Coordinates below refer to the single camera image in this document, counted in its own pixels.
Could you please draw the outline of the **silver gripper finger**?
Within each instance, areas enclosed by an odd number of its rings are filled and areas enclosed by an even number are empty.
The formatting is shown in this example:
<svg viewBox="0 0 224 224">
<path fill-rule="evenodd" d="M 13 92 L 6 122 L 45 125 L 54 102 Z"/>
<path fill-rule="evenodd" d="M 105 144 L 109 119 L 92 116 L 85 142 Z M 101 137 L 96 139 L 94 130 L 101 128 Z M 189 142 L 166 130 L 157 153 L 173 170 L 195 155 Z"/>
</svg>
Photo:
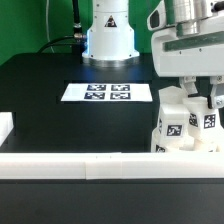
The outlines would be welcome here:
<svg viewBox="0 0 224 224">
<path fill-rule="evenodd" d="M 184 76 L 179 78 L 180 86 L 188 96 L 196 96 L 198 94 L 195 82 L 195 76 Z"/>
<path fill-rule="evenodd" d="M 224 75 L 213 76 L 210 78 L 212 86 L 208 96 L 208 107 L 210 109 L 220 109 L 224 107 Z"/>
</svg>

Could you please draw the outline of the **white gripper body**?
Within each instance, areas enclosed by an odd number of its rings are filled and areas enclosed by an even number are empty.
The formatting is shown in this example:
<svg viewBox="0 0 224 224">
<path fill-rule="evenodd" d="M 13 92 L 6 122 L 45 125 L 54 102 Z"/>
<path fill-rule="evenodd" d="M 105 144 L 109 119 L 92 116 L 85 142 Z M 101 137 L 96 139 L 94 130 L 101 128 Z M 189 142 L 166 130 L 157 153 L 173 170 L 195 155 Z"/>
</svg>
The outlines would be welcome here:
<svg viewBox="0 0 224 224">
<path fill-rule="evenodd" d="M 160 77 L 224 75 L 224 18 L 202 20 L 192 37 L 178 38 L 174 27 L 157 31 L 151 44 Z"/>
</svg>

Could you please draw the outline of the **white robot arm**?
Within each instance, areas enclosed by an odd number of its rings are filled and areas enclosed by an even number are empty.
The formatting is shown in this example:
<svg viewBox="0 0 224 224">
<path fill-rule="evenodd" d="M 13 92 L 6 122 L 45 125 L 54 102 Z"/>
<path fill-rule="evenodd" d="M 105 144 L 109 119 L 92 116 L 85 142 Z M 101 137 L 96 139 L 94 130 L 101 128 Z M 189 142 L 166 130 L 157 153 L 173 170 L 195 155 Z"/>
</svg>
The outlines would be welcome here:
<svg viewBox="0 0 224 224">
<path fill-rule="evenodd" d="M 83 61 L 118 67 L 136 61 L 129 0 L 92 0 L 93 23 L 87 31 Z M 197 77 L 212 85 L 208 107 L 224 107 L 224 0 L 160 0 L 147 18 L 156 73 L 177 77 L 190 96 Z"/>
</svg>

